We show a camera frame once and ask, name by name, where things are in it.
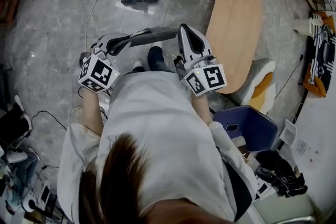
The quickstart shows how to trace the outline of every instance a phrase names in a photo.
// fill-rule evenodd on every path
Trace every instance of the tile floor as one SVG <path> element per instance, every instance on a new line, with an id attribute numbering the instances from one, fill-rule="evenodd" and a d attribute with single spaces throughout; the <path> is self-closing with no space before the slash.
<path id="1" fill-rule="evenodd" d="M 11 85 L 20 95 L 29 115 L 48 110 L 67 124 L 68 109 L 79 105 L 78 57 L 85 49 L 85 23 L 95 0 L 22 0 L 16 21 L 3 48 L 4 61 L 13 67 Z M 120 0 L 98 0 L 87 27 L 87 42 L 120 31 L 133 33 L 146 27 L 188 23 L 206 31 L 212 0 L 160 0 L 157 4 L 125 7 Z M 270 57 L 277 63 L 277 92 L 299 63 L 306 39 L 294 33 L 294 18 L 308 17 L 305 0 L 264 0 L 264 23 L 255 59 Z M 168 65 L 177 55 L 177 41 L 164 42 Z M 145 57 L 148 47 L 130 50 L 131 60 Z M 282 127 L 284 118 L 292 119 L 303 89 L 297 85 L 300 69 L 293 74 L 268 113 Z M 226 103 L 218 94 L 209 99 L 214 110 Z M 34 119 L 34 131 L 27 142 L 40 153 L 42 162 L 57 166 L 65 132 L 47 114 Z M 49 169 L 56 186 L 57 170 Z"/>

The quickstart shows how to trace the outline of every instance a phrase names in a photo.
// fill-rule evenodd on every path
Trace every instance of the wooden table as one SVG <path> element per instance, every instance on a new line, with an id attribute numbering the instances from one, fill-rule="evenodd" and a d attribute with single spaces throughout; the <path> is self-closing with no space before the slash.
<path id="1" fill-rule="evenodd" d="M 206 37 L 227 80 L 218 92 L 235 92 L 245 82 L 262 23 L 263 0 L 216 0 Z"/>

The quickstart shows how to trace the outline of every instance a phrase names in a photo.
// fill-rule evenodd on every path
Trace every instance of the chair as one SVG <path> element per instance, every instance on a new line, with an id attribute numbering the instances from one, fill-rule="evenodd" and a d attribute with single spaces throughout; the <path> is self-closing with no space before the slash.
<path id="1" fill-rule="evenodd" d="M 231 139 L 242 136 L 250 152 L 269 150 L 278 131 L 274 121 L 249 105 L 218 111 L 214 121 L 222 124 Z"/>

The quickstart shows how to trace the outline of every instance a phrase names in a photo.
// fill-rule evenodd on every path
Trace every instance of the orange pillow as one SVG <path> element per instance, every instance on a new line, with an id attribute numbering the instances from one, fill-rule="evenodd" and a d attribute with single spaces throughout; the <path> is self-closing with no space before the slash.
<path id="1" fill-rule="evenodd" d="M 272 78 L 273 78 L 272 72 L 266 74 L 261 83 L 259 83 L 259 85 L 255 87 L 254 92 L 252 94 L 252 98 L 259 96 L 267 88 L 267 86 L 269 86 L 270 82 L 272 81 Z"/>

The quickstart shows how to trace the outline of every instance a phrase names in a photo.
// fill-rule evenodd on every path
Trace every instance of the shoe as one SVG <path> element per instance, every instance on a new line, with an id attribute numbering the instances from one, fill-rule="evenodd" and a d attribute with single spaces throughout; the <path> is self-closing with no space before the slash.
<path id="1" fill-rule="evenodd" d="M 38 156 L 37 152 L 32 148 L 32 147 L 29 147 L 28 150 L 31 152 L 31 153 L 34 153 L 35 156 L 37 157 L 37 159 L 40 161 L 40 156 Z"/>
<path id="2" fill-rule="evenodd" d="M 14 96 L 14 101 L 15 101 L 15 103 L 17 103 L 19 105 L 22 112 L 24 112 L 25 110 L 23 109 L 23 105 L 21 103 L 20 97 L 17 94 Z"/>
<path id="3" fill-rule="evenodd" d="M 28 131 L 30 132 L 30 131 L 32 130 L 32 127 L 31 127 L 31 126 L 32 126 L 32 125 L 31 125 L 31 124 L 32 124 L 32 123 L 31 123 L 32 121 L 30 120 L 29 116 L 28 116 L 26 113 L 23 114 L 22 117 L 28 122 L 28 126 L 29 126 L 29 130 L 28 130 Z"/>
<path id="4" fill-rule="evenodd" d="M 140 60 L 137 60 L 133 64 L 133 69 L 136 67 L 143 67 L 142 62 Z"/>
<path id="5" fill-rule="evenodd" d="M 162 41 L 154 42 L 152 47 L 159 47 L 162 49 Z"/>

